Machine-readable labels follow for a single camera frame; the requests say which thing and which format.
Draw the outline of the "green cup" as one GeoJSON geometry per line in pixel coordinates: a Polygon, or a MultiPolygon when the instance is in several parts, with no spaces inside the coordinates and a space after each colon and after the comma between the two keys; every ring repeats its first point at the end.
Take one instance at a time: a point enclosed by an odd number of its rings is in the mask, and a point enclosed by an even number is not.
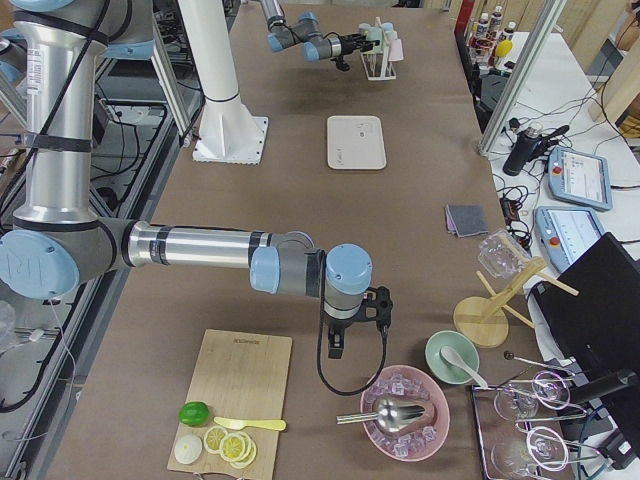
{"type": "Polygon", "coordinates": [[[361,33],[365,36],[365,40],[372,45],[373,48],[379,48],[382,41],[382,29],[378,26],[364,25],[361,33]]]}

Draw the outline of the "cream white cup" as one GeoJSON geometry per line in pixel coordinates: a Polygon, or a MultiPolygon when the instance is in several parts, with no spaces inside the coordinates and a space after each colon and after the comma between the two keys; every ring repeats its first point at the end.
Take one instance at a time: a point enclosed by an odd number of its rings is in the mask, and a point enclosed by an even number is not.
{"type": "Polygon", "coordinates": [[[398,39],[398,34],[395,30],[386,30],[383,32],[385,41],[391,43],[398,39]]]}

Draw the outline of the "pink cup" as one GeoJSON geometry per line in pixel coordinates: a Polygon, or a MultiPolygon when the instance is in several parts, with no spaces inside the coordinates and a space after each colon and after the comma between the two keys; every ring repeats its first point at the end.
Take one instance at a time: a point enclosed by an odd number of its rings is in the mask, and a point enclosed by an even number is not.
{"type": "Polygon", "coordinates": [[[392,39],[389,43],[389,62],[399,62],[404,59],[403,44],[400,38],[392,39]]]}

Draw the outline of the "cream rabbit tray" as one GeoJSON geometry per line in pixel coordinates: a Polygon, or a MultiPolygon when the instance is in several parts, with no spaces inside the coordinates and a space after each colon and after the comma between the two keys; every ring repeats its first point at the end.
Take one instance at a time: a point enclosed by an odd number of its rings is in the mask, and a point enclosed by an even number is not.
{"type": "Polygon", "coordinates": [[[382,124],[376,116],[333,115],[327,119],[327,164],[334,170],[386,167],[382,124]]]}

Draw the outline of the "metal ice scoop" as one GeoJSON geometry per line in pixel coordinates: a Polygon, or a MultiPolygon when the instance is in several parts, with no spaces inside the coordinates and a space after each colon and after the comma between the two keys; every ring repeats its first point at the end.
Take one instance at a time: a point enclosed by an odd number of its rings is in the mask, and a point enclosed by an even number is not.
{"type": "Polygon", "coordinates": [[[338,415],[336,424],[374,422],[382,433],[399,434],[414,424],[431,425],[435,420],[436,408],[431,401],[385,395],[374,401],[370,412],[338,415]]]}

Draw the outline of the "yellow plastic knife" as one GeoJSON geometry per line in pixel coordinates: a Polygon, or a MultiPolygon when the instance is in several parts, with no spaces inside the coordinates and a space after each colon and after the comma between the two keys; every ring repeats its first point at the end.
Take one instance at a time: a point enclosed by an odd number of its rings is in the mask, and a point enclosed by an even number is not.
{"type": "Polygon", "coordinates": [[[226,429],[240,431],[245,428],[258,428],[270,431],[281,432],[287,428],[287,423],[282,419],[233,419],[227,417],[215,416],[213,418],[215,424],[226,429]]]}

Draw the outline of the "white ceramic spoon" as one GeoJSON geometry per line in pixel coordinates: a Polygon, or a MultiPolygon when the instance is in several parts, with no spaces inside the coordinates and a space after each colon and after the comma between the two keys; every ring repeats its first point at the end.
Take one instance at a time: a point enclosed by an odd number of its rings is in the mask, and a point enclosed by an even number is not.
{"type": "Polygon", "coordinates": [[[476,370],[468,365],[454,348],[450,346],[443,346],[440,349],[440,356],[450,365],[460,368],[467,373],[480,388],[489,388],[487,381],[476,370]]]}

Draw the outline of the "lemon slice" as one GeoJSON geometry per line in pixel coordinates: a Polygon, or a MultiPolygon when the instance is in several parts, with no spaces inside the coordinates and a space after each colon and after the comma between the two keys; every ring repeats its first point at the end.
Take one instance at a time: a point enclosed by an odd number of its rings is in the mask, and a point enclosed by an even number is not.
{"type": "Polygon", "coordinates": [[[243,434],[243,438],[247,446],[245,454],[239,460],[230,463],[230,465],[236,469],[242,469],[249,466],[255,460],[257,455],[257,447],[254,440],[249,435],[245,434],[243,434]]]}
{"type": "Polygon", "coordinates": [[[211,454],[219,454],[223,439],[228,435],[226,428],[220,425],[210,427],[203,435],[203,446],[211,454]]]}
{"type": "Polygon", "coordinates": [[[239,460],[246,452],[246,443],[242,432],[232,432],[223,439],[220,456],[227,462],[239,460]]]}

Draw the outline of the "green lime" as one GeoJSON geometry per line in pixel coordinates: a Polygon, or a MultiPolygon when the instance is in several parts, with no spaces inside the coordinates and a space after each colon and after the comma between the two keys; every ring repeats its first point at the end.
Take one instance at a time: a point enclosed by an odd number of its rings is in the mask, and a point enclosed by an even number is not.
{"type": "Polygon", "coordinates": [[[206,403],[202,401],[191,401],[185,403],[178,412],[179,421],[188,427],[201,427],[208,423],[210,410],[206,403]]]}

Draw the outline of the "grey folded cloth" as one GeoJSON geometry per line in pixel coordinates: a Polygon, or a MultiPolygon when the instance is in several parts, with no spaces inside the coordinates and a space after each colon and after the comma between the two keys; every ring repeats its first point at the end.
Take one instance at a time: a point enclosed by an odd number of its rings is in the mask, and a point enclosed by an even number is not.
{"type": "Polygon", "coordinates": [[[448,206],[455,222],[457,237],[470,237],[488,232],[488,225],[481,206],[451,204],[448,206]]]}

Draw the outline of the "black bottle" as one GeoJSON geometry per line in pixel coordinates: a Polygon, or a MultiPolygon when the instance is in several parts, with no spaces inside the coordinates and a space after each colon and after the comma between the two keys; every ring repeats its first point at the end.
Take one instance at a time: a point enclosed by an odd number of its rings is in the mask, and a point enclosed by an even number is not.
{"type": "Polygon", "coordinates": [[[517,134],[517,140],[512,148],[502,171],[508,176],[517,176],[524,165],[530,160],[541,140],[542,125],[533,123],[517,134]]]}

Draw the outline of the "wine glass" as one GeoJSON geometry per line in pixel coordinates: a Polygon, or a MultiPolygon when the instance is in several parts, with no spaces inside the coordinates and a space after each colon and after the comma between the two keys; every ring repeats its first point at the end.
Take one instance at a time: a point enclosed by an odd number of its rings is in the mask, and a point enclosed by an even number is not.
{"type": "Polygon", "coordinates": [[[497,414],[516,422],[545,422],[560,414],[561,420],[587,416],[585,408],[571,401],[567,381],[552,371],[540,371],[529,380],[511,380],[497,388],[497,414]]]}
{"type": "Polygon", "coordinates": [[[506,479],[550,479],[571,464],[601,456],[595,447],[565,441],[549,427],[537,426],[491,449],[492,465],[506,479]]]}

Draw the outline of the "blue teach pendant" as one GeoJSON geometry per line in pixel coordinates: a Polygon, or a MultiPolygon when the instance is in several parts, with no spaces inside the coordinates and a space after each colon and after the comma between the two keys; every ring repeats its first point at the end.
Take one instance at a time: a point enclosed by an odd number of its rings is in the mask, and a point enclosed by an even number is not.
{"type": "Polygon", "coordinates": [[[562,273],[605,233],[590,207],[538,207],[535,225],[553,267],[562,273]]]}
{"type": "Polygon", "coordinates": [[[598,211],[613,208],[604,157],[556,146],[549,155],[548,167],[548,185],[554,198],[598,211]]]}

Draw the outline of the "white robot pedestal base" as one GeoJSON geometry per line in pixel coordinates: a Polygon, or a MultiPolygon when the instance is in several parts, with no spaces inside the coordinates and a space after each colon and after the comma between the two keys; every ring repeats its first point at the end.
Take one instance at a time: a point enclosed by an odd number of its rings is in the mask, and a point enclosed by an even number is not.
{"type": "Polygon", "coordinates": [[[193,159],[257,165],[268,119],[254,117],[240,96],[223,4],[178,3],[205,99],[193,159]]]}

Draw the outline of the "aluminium frame post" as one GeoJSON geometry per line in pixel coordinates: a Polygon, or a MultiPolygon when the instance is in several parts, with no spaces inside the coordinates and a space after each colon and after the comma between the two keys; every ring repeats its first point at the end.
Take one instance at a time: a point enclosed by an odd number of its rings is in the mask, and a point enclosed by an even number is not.
{"type": "Polygon", "coordinates": [[[566,0],[546,0],[544,2],[541,13],[520,51],[515,69],[509,77],[505,89],[481,137],[478,145],[480,155],[487,157],[492,151],[566,3],[566,0]]]}

